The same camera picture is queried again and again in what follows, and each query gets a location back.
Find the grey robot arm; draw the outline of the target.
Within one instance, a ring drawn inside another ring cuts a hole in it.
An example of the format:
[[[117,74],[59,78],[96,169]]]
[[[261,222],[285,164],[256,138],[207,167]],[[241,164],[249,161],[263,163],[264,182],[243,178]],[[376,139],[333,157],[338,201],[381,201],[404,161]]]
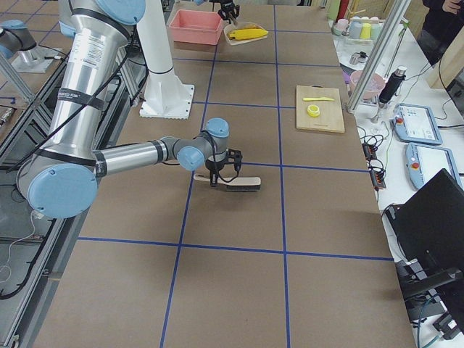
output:
[[[240,14],[240,6],[235,4],[233,0],[193,0],[193,2],[197,6],[203,3],[219,4],[220,8],[217,13],[225,21],[235,22]]]
[[[212,186],[222,181],[226,165],[240,170],[241,153],[228,146],[229,126],[221,118],[191,139],[166,136],[103,148],[102,136],[125,120],[107,97],[109,84],[123,74],[135,43],[146,62],[142,115],[186,119],[194,87],[174,72],[159,1],[61,1],[59,10],[72,48],[49,134],[20,160],[16,180],[33,210],[74,217],[93,204],[104,176],[172,160],[188,171],[205,166]]]

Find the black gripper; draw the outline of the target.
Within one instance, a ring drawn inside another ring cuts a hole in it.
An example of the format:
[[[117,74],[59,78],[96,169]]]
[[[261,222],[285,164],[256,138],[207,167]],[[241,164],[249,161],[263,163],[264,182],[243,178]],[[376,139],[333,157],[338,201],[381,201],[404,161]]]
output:
[[[240,7],[236,7],[233,0],[218,0],[220,10],[217,11],[222,20],[227,20],[226,12],[231,12],[234,21],[237,21],[240,14]]]
[[[242,153],[235,149],[226,149],[223,153],[215,154],[206,160],[205,166],[210,171],[210,186],[218,185],[219,173],[226,165],[233,165],[236,173],[240,172]]]

